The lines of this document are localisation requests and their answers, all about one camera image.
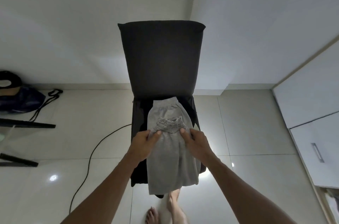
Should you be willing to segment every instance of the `white cabinet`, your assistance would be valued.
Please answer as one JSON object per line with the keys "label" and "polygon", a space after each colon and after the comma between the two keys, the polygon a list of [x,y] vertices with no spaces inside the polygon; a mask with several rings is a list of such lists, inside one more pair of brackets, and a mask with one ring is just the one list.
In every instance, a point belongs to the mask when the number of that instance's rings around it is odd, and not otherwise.
{"label": "white cabinet", "polygon": [[339,42],[273,91],[287,128],[339,111]]}
{"label": "white cabinet", "polygon": [[339,188],[339,113],[290,131],[313,183]]}

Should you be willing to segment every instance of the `black strap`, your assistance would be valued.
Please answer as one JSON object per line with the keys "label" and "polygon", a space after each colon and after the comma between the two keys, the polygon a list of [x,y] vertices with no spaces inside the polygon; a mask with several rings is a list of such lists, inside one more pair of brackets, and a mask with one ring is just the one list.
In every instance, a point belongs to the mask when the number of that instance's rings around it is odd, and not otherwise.
{"label": "black strap", "polygon": [[34,122],[41,109],[43,109],[46,105],[50,104],[51,102],[53,102],[54,100],[57,100],[59,97],[60,97],[60,94],[63,93],[63,90],[61,89],[53,89],[51,92],[48,93],[48,96],[50,97],[49,99],[47,99],[36,111],[35,113],[33,114],[32,118],[29,119],[29,121],[32,121]]}

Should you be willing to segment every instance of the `glossy floor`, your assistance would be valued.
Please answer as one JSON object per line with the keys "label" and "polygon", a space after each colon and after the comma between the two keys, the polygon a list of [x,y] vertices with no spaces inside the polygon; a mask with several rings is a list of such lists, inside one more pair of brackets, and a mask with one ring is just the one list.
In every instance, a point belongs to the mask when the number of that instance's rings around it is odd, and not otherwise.
{"label": "glossy floor", "polygon": [[[60,223],[86,176],[91,151],[130,123],[132,100],[129,90],[69,90],[37,119],[57,128],[15,129],[3,152],[35,159],[39,166],[0,168],[0,223]],[[201,130],[227,166],[298,223],[326,223],[270,91],[228,90],[219,97],[196,96],[195,102]],[[129,144],[130,126],[98,146],[72,209],[114,169]],[[182,188],[179,203],[191,224],[238,223],[209,171],[199,185]],[[162,213],[162,224],[170,223],[166,196],[160,200],[148,195],[147,185],[128,185],[113,223],[144,223],[151,206]]]}

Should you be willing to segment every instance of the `foot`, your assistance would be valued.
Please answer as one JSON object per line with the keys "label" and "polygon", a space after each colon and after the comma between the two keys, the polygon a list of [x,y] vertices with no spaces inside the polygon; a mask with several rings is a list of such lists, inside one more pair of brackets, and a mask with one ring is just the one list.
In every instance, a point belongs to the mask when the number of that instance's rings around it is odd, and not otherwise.
{"label": "foot", "polygon": [[159,214],[154,207],[147,211],[145,224],[159,224]]}
{"label": "foot", "polygon": [[178,201],[180,194],[180,189],[174,190],[168,194],[168,202],[167,202],[167,209],[172,212],[173,205],[175,205]]}

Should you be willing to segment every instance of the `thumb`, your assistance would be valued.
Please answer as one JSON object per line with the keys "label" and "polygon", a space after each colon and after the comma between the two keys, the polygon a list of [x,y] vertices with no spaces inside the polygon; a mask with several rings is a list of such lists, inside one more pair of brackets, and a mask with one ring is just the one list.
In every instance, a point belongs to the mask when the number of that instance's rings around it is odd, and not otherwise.
{"label": "thumb", "polygon": [[184,128],[180,129],[180,135],[182,136],[186,144],[191,142],[192,139]]}
{"label": "thumb", "polygon": [[151,137],[150,139],[148,139],[148,141],[147,141],[148,144],[149,144],[150,146],[153,147],[153,146],[155,145],[155,143],[158,142],[158,140],[159,140],[161,134],[162,134],[161,131],[155,132],[155,133],[152,135],[152,137]]}

